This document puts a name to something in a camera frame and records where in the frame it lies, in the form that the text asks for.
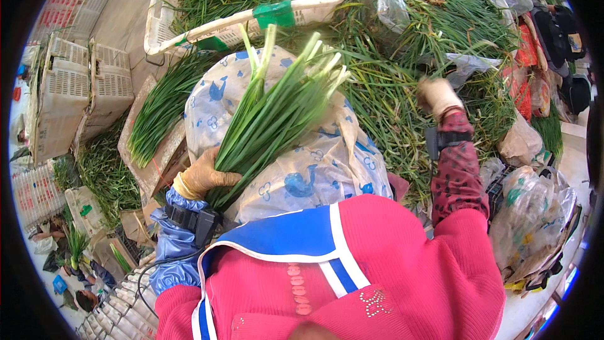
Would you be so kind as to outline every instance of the blue container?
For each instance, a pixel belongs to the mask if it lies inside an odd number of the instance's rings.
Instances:
[[[53,288],[56,294],[63,294],[65,289],[67,289],[67,284],[61,276],[57,275],[53,280]]]

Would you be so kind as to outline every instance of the black wrist device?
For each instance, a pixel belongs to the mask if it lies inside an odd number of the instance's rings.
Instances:
[[[179,205],[166,205],[168,221],[195,234],[195,245],[199,248],[210,244],[216,226],[222,223],[222,215],[212,209],[203,209],[199,213]]]
[[[433,161],[437,161],[439,153],[447,147],[457,146],[462,142],[472,142],[471,133],[438,132],[436,129],[435,127],[429,127],[424,131],[428,154]]]

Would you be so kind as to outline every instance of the white plastic crate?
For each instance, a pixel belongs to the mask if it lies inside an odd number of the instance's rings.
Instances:
[[[35,133],[30,135],[34,162],[69,151],[89,102],[88,64],[87,48],[51,37],[40,83]]]
[[[90,237],[103,230],[103,212],[97,198],[87,186],[66,190],[65,199],[78,230],[85,231]]]
[[[149,269],[141,278],[141,293],[152,308],[156,296],[151,289],[149,276],[155,268]],[[157,334],[158,319],[141,301],[137,294],[138,278],[142,268],[128,274],[118,284],[115,295],[112,295],[102,307],[96,307],[87,315],[78,335],[82,339],[115,339],[115,340],[152,340]]]
[[[105,4],[107,0],[47,0],[28,43],[43,43],[52,32],[65,40],[89,38]]]
[[[15,176],[12,187],[19,222],[26,231],[63,210],[65,196],[54,183],[48,164]]]
[[[241,39],[237,24],[248,23],[248,35],[255,37],[260,34],[260,26],[253,16],[253,9],[238,12],[232,16],[210,21],[188,32],[176,35],[170,30],[175,12],[164,1],[177,6],[178,0],[151,0],[147,11],[145,40],[143,47],[148,55],[158,55],[165,52],[182,56],[191,47],[191,43],[205,38],[217,37],[229,48]],[[292,0],[291,8],[296,25],[309,23],[326,23],[333,17],[333,10],[344,0]]]
[[[74,149],[107,130],[134,102],[128,53],[95,44],[91,53],[91,103],[75,134]]]

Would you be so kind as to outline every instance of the blue sleeve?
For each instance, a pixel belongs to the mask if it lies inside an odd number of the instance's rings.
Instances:
[[[103,268],[101,264],[97,263],[94,260],[90,261],[90,267],[94,270],[94,273],[100,278],[105,285],[109,288],[114,289],[117,283],[115,282],[115,278],[111,276],[111,273],[107,271],[107,269]]]
[[[178,205],[196,213],[208,206],[205,201],[184,199],[174,188],[170,188],[166,193],[165,200],[168,205]],[[155,209],[151,214],[151,219],[159,223],[160,226],[157,246],[155,247],[156,262],[189,255],[199,250],[195,246],[195,234],[171,224],[167,219],[167,215],[165,215],[164,208]],[[157,266],[149,279],[155,294],[160,295],[163,291],[176,285],[200,286],[197,259],[198,257],[190,257]]]

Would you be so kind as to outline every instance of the yellow rubber glove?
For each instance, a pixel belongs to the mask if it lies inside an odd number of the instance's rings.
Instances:
[[[205,194],[216,186],[232,186],[242,176],[234,172],[219,172],[214,169],[219,147],[210,148],[184,172],[179,172],[172,187],[187,200],[203,200]]]
[[[447,79],[422,78],[417,84],[417,103],[437,122],[451,109],[464,111],[463,102],[457,97]]]

